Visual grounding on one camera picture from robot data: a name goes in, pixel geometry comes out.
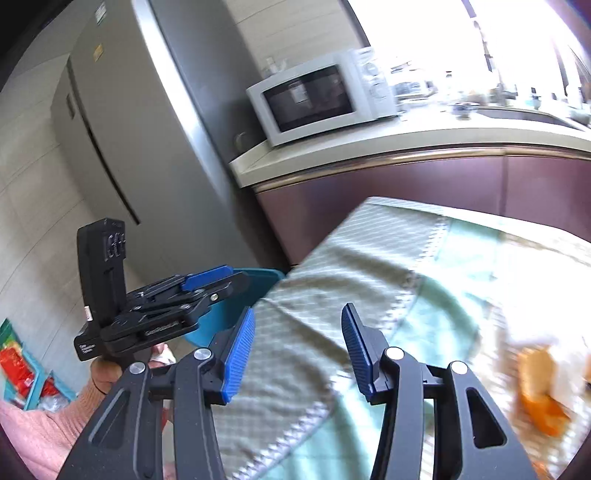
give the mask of white microwave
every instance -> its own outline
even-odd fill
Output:
[[[307,61],[246,92],[273,146],[398,112],[372,47]]]

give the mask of sink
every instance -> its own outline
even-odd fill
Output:
[[[513,120],[529,120],[531,122],[544,122],[545,124],[561,125],[562,127],[579,130],[567,122],[542,112],[525,112],[522,110],[507,110],[504,108],[479,108],[477,112],[490,118],[509,118]]]

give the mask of floor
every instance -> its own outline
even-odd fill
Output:
[[[72,345],[85,322],[76,231],[97,219],[68,171],[50,105],[68,53],[99,4],[74,0],[0,92],[0,322],[8,318],[43,366],[75,391],[89,369]],[[128,287],[139,286],[130,278]]]

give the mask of kitchen counter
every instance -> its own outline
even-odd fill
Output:
[[[439,110],[436,105],[416,108],[402,118],[344,128],[281,147],[271,148],[264,141],[230,166],[238,184],[246,187],[345,160],[425,149],[523,145],[568,149],[576,156],[591,158],[591,129],[572,121],[562,119],[577,129],[479,113],[464,120]],[[424,158],[416,155],[414,160]],[[409,161],[413,159],[407,155],[400,157],[400,163]],[[395,158],[389,160],[390,164],[396,162]]]

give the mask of tiled wall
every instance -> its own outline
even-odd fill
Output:
[[[75,390],[89,368],[72,344],[85,322],[76,231],[96,218],[68,171],[50,105],[67,52],[99,3],[74,0],[0,92],[0,322],[9,318],[33,355]],[[140,285],[127,276],[128,287]]]
[[[259,68],[267,58],[291,67],[325,53],[359,48],[339,0],[225,0]]]

